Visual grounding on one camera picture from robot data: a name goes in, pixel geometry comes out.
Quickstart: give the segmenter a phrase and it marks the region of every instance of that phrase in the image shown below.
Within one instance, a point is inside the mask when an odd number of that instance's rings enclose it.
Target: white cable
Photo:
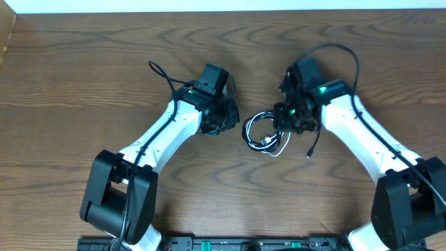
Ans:
[[[249,137],[249,132],[251,130],[252,124],[256,123],[256,121],[258,121],[260,119],[270,119],[271,121],[274,121],[274,119],[270,118],[271,116],[272,116],[272,112],[259,112],[258,114],[253,116],[249,121],[246,122],[245,136],[246,136],[246,142],[247,142],[248,146],[251,147],[252,149],[254,149],[256,151],[260,151],[261,153],[268,153],[272,157],[277,157],[282,153],[285,146],[288,144],[291,134],[288,135],[288,139],[286,140],[285,145],[282,147],[280,152],[276,155],[271,154],[270,149],[272,146],[277,144],[278,141],[284,136],[284,134],[285,134],[284,132],[280,132],[279,134],[276,133],[271,137],[269,137],[269,136],[265,137],[265,139],[262,141],[261,145],[257,142],[253,142],[251,140],[251,138]]]
[[[271,157],[277,157],[277,156],[279,156],[280,155],[280,153],[282,153],[282,151],[285,149],[285,146],[288,144],[288,142],[290,141],[290,137],[291,137],[291,132],[288,132],[288,139],[286,140],[286,142],[285,142],[285,145],[284,145],[284,147],[282,147],[282,149],[280,149],[280,152],[278,153],[278,154],[276,154],[276,155],[273,155],[273,154],[271,154],[271,153],[268,153],[269,155],[271,155]]]

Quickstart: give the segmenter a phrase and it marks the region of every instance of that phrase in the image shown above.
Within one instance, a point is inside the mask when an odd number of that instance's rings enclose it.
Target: wood grain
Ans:
[[[286,67],[322,42],[359,54],[358,92],[386,129],[445,160],[443,10],[20,15],[0,74],[0,250],[74,250],[81,236],[103,235],[79,219],[91,163],[145,132],[170,95],[147,60],[178,79],[198,78],[207,62],[225,68],[244,120],[283,100]],[[314,56],[330,79],[351,81],[348,55]],[[314,134],[294,135],[271,158],[249,150],[240,130],[180,147],[160,176],[155,227],[298,236],[369,220],[374,185],[334,135],[324,130],[307,160]],[[430,247],[446,249],[444,237]]]

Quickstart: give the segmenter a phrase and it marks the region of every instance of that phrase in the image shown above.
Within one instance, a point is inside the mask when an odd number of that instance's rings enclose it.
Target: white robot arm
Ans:
[[[401,155],[410,160],[414,165],[416,159],[420,156],[393,138],[370,113],[364,108],[360,99],[355,96],[355,104],[362,118],[389,142],[395,149],[401,152]],[[356,158],[365,167],[375,185],[378,179],[385,176],[390,169],[399,172],[407,169],[407,165],[387,149],[370,131],[365,128],[362,122],[357,119],[351,105],[351,96],[344,96],[331,100],[329,105],[322,107],[322,124],[327,130],[333,132],[345,145],[352,151]],[[348,242],[354,251],[386,251],[389,248],[384,245],[375,232],[371,222],[363,227],[352,231],[348,235]]]
[[[354,89],[342,80],[326,82],[314,59],[296,61],[280,86],[286,101],[275,105],[279,132],[302,133],[325,126],[347,145],[375,183],[371,222],[347,236],[351,249],[398,250],[444,231],[445,164],[438,158],[423,160],[400,144],[364,108]],[[418,191],[410,195],[409,187]]]
[[[152,69],[171,85],[173,80],[162,69],[158,67],[163,74]],[[225,95],[228,78],[233,91]],[[137,141],[117,154],[103,150],[93,162],[80,217],[117,237],[114,249],[122,243],[134,251],[157,250],[161,234],[151,222],[158,174],[199,130],[203,135],[218,135],[240,121],[233,99],[235,83],[227,71],[207,64],[200,80],[182,83],[185,86],[175,91],[164,114]],[[112,182],[127,183],[128,193],[113,188]]]

